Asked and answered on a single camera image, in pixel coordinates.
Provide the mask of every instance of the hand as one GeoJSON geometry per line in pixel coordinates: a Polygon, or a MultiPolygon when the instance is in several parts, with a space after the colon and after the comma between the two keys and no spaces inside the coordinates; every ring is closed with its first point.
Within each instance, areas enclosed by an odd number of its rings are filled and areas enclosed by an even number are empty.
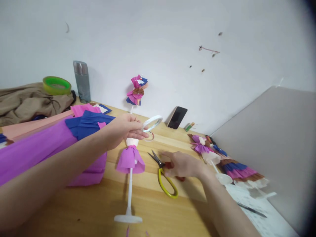
{"type": "Polygon", "coordinates": [[[193,156],[179,151],[174,153],[165,151],[162,155],[170,158],[172,165],[174,165],[173,169],[164,169],[165,176],[167,177],[197,177],[201,169],[206,166],[193,156]]]}
{"type": "Polygon", "coordinates": [[[142,127],[143,123],[137,120],[135,115],[123,114],[102,128],[100,133],[105,138],[107,150],[112,150],[127,137],[138,140],[148,138],[149,135],[141,130],[142,127]]]}

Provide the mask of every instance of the brown cloth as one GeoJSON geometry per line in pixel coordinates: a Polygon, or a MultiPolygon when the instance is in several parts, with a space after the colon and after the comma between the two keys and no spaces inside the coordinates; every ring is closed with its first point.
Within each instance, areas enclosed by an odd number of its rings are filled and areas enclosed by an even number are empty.
{"type": "Polygon", "coordinates": [[[49,95],[43,83],[0,90],[0,126],[32,120],[37,115],[51,117],[71,105],[72,95],[49,95]]]}

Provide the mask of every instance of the scissors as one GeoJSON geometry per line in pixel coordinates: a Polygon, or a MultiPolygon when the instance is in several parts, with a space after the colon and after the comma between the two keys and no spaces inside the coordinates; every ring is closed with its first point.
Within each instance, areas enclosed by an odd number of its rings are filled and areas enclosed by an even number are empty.
{"type": "Polygon", "coordinates": [[[159,160],[158,156],[155,154],[155,152],[154,152],[153,150],[151,150],[151,151],[152,151],[152,153],[153,153],[154,155],[150,154],[149,152],[148,152],[148,154],[149,154],[149,155],[158,163],[158,165],[159,165],[159,168],[158,168],[158,182],[159,182],[159,185],[160,185],[161,189],[162,189],[162,190],[164,191],[164,193],[167,194],[169,197],[171,197],[171,198],[177,198],[177,197],[178,197],[178,190],[177,190],[176,186],[173,184],[173,182],[172,182],[168,177],[165,176],[164,170],[162,169],[162,168],[165,166],[165,164],[162,163],[162,162],[159,160]],[[173,190],[174,190],[174,194],[169,193],[169,192],[167,191],[167,189],[165,189],[164,185],[163,185],[162,182],[161,182],[161,173],[165,176],[166,180],[167,180],[167,181],[170,183],[170,185],[172,186],[172,188],[173,188],[173,190]]]}

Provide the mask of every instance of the yellow scissor handle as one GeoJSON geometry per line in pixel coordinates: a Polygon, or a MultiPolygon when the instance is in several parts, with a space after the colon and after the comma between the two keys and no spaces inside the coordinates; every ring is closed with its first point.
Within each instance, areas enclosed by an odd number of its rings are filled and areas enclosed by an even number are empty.
{"type": "Polygon", "coordinates": [[[170,183],[170,185],[172,186],[172,188],[174,190],[174,194],[169,193],[167,191],[167,189],[165,189],[164,185],[161,182],[161,173],[163,175],[165,175],[164,170],[162,168],[158,169],[158,181],[159,181],[160,187],[165,192],[165,194],[167,194],[169,197],[177,198],[178,197],[178,190],[177,190],[176,186],[173,184],[173,182],[168,177],[165,176],[166,180],[170,183]]]}

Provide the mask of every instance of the thermos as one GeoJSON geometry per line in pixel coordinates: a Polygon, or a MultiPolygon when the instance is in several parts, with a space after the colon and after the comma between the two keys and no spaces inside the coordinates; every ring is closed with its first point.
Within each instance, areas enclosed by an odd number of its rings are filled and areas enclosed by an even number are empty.
{"type": "Polygon", "coordinates": [[[73,68],[75,70],[80,102],[87,104],[91,101],[88,66],[84,62],[73,61],[73,68]]]}

